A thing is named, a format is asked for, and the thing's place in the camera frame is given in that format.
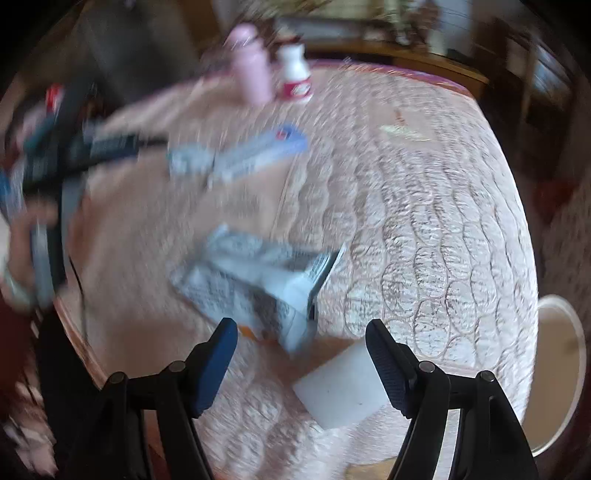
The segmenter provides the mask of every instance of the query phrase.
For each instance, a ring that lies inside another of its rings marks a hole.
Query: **snack package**
[[[170,280],[214,323],[231,317],[241,331],[295,355],[316,335],[316,296],[339,257],[222,225]]]

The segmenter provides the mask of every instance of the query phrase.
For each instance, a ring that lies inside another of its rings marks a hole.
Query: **black cable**
[[[76,271],[76,267],[74,266],[74,262],[72,261],[72,257],[68,256],[68,260],[70,261],[70,266],[72,267],[72,271],[74,272],[74,276],[76,277],[76,283],[78,283],[78,289],[80,290],[80,322],[82,324],[82,338],[84,340],[84,360],[87,360],[88,356],[88,328],[86,323],[86,297],[84,295],[84,289],[82,288],[82,282],[80,281],[80,276]]]

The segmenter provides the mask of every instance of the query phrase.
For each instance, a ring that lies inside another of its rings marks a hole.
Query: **pink water bottle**
[[[263,105],[273,100],[269,53],[258,38],[256,27],[248,23],[237,25],[228,35],[226,46],[232,51],[232,73],[244,102]]]

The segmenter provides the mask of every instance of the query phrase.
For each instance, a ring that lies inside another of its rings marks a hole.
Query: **tablecloth pattern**
[[[162,151],[101,168],[90,181],[88,338],[79,293],[58,309],[97,383],[184,358],[212,325],[174,294],[168,273],[217,224],[312,248],[346,247],[319,294],[311,356],[240,338],[213,407],[196,421],[223,478],[343,478],[350,463],[395,456],[408,421],[391,406],[323,431],[291,382],[381,318],[394,338],[448,372],[492,370],[519,418],[537,338],[537,281],[524,210],[477,103],[432,76],[367,65],[317,65],[306,105],[240,106],[231,77],[181,85],[114,115],[107,129],[167,131],[219,150],[282,123],[307,153],[227,187],[170,181]],[[436,478],[447,478],[457,413]]]

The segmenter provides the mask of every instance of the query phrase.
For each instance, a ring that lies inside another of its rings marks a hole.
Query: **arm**
[[[10,226],[10,246],[6,270],[25,291],[33,292],[35,272],[31,260],[30,234],[36,222],[56,221],[55,206],[41,202],[27,205]],[[0,422],[9,414],[15,385],[22,374],[31,347],[31,320],[34,312],[11,293],[7,282],[0,284]]]

